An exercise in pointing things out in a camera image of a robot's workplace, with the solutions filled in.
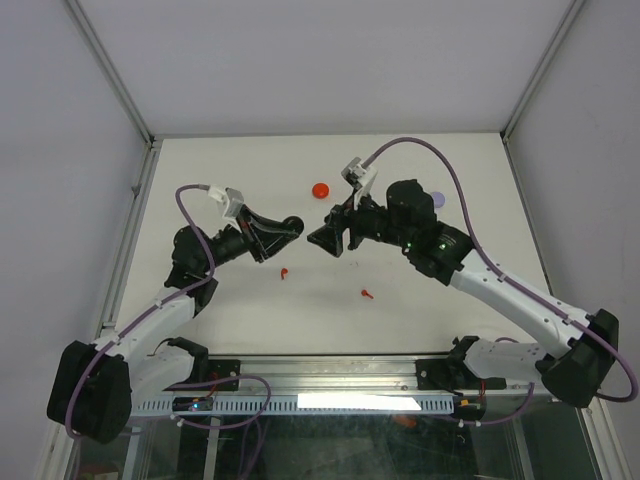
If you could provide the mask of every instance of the white panel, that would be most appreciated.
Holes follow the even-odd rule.
[[[620,350],[640,373],[640,2],[594,1],[513,138],[551,285],[620,320]],[[619,368],[611,393],[626,395]],[[638,402],[609,405],[640,476]]]
[[[62,2],[0,9],[0,472],[32,478],[64,347],[95,333],[142,145]]]
[[[498,131],[569,0],[83,0],[158,134]]]
[[[305,235],[322,225],[350,193],[340,177],[356,155],[372,153],[390,136],[254,137],[166,140],[127,281],[119,326],[156,293],[170,270],[175,232],[184,224],[174,191],[186,183],[215,183],[244,193],[249,208],[282,219],[300,215]],[[500,137],[497,134],[426,137],[449,156],[468,195],[484,246],[502,264],[539,288],[542,269]],[[395,180],[418,178],[441,191],[445,222],[463,228],[446,169],[428,150],[399,145],[376,162],[374,198]],[[311,188],[327,182],[331,196]],[[196,222],[213,235],[223,226],[203,193],[185,194]],[[280,279],[281,268],[289,274]],[[474,298],[421,276],[398,248],[365,241],[335,259],[300,238],[262,265],[248,255],[216,272],[220,285],[207,309],[182,333],[217,354],[399,353],[449,350],[455,336],[530,338]],[[367,289],[374,299],[364,298]]]

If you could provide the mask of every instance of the orange ball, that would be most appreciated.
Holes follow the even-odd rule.
[[[327,198],[329,196],[329,185],[326,183],[316,183],[311,192],[316,198]]]

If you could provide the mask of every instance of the gray wall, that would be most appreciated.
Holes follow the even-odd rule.
[[[22,480],[60,352],[95,324],[143,148],[61,1],[2,2],[0,64],[0,475]]]
[[[555,293],[621,323],[640,373],[640,2],[593,0],[519,124],[511,151]],[[605,384],[628,392],[618,367]],[[640,478],[640,403],[610,404]]]

